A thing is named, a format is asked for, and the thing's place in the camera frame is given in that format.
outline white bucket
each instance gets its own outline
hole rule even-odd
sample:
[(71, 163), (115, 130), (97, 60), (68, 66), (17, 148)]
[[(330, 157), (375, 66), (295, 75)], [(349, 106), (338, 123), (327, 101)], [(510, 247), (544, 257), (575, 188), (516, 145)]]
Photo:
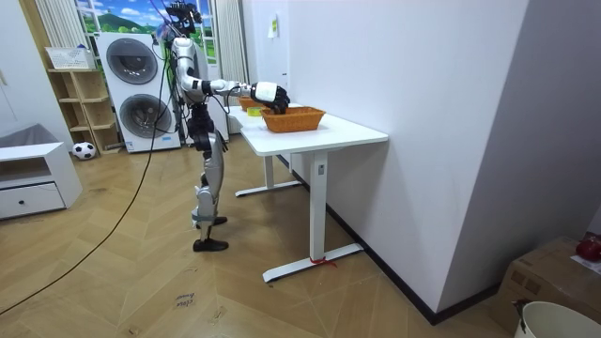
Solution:
[(516, 331), (516, 338), (594, 337), (601, 337), (601, 325), (574, 310), (545, 301), (523, 307)]

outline washer door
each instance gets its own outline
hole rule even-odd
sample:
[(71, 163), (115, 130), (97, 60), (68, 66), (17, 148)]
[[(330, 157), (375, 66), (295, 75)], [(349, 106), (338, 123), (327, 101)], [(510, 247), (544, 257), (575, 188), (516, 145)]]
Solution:
[(155, 119), (157, 122), (155, 137), (164, 134), (171, 126), (171, 111), (159, 98), (148, 94), (138, 94), (127, 98), (119, 109), (121, 126), (132, 134), (152, 138)]
[(120, 38), (111, 43), (106, 59), (113, 73), (128, 84), (147, 84), (157, 74), (154, 53), (133, 38)]

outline cabinet drawer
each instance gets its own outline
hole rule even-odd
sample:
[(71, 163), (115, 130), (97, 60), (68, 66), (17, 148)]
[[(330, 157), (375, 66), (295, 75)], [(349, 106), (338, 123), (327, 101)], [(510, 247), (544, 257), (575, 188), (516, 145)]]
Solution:
[(54, 183), (0, 191), (0, 219), (65, 207)]

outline brown basket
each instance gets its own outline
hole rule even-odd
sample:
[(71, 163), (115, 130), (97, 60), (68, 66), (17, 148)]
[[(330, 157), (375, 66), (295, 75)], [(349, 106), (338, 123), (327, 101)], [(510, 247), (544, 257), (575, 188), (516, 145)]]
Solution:
[(326, 112), (313, 107), (288, 107), (281, 115), (274, 114), (270, 108), (261, 109), (267, 128), (273, 132), (314, 131), (324, 114)]
[(250, 107), (265, 107), (265, 105), (263, 105), (262, 103), (256, 102), (249, 97), (239, 97), (238, 102), (240, 102), (240, 105), (242, 106), (242, 110), (244, 112), (246, 112), (246, 110)]

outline robot leg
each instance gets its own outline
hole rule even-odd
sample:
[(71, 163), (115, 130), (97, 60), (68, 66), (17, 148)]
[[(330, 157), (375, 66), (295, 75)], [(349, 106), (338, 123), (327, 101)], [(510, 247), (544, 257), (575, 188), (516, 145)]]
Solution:
[(228, 247), (227, 242), (210, 238), (210, 230), (215, 223), (224, 223), (227, 219), (217, 217), (219, 191), (223, 183), (223, 143), (218, 131), (208, 134), (210, 150), (203, 156), (205, 173), (201, 177), (202, 187), (195, 187), (198, 207), (193, 212), (193, 222), (200, 227), (200, 239), (193, 249), (196, 252), (221, 251)]

